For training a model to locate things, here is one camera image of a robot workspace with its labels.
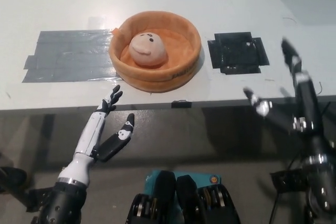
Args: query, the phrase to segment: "black bracket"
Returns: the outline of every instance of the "black bracket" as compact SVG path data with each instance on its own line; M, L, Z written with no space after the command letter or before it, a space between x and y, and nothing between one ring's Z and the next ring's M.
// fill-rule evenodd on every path
M271 173L271 177L274 187L280 194L308 189L308 182L302 169L282 170Z
M192 103L186 100L178 100L172 102L172 109L190 109L191 106Z

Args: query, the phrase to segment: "metal screw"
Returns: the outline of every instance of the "metal screw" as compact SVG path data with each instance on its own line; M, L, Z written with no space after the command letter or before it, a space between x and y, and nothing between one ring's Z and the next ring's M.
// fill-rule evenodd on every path
M330 209L330 206L329 206L329 203L328 202L324 202L324 208L326 210L329 210Z
M330 143L330 146L332 147L332 148L335 148L335 142L334 141L329 141L329 143Z

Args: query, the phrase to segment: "robotic finger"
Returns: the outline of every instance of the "robotic finger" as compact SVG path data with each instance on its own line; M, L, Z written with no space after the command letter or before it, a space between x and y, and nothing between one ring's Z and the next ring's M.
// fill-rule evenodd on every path
M97 160L105 163L110 160L115 154L123 149L131 140L134 129L134 114L129 114L127 121L121 129L114 133L104 143L102 143L97 151Z

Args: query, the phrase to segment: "gray tape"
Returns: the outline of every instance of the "gray tape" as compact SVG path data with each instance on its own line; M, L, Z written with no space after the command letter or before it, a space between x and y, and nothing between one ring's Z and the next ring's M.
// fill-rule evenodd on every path
M23 82L121 80L110 60L110 30L42 31Z
M37 69L37 57L35 55L29 55L24 69Z
M83 30L83 31L42 31L38 43L79 43L92 42L106 44L111 41L110 30Z
M78 68L74 71L71 68L55 69L54 81L56 82L77 82L113 80L116 75L111 68Z
M72 54L60 55L55 68L85 68L105 67L113 68L108 54Z
M53 82L54 69L28 69L22 82Z

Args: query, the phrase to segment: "black arm casing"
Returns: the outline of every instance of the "black arm casing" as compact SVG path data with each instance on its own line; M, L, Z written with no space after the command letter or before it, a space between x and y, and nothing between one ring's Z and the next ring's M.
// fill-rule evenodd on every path
M38 223L78 224L80 223L80 210L85 200L86 189L57 182L41 210Z

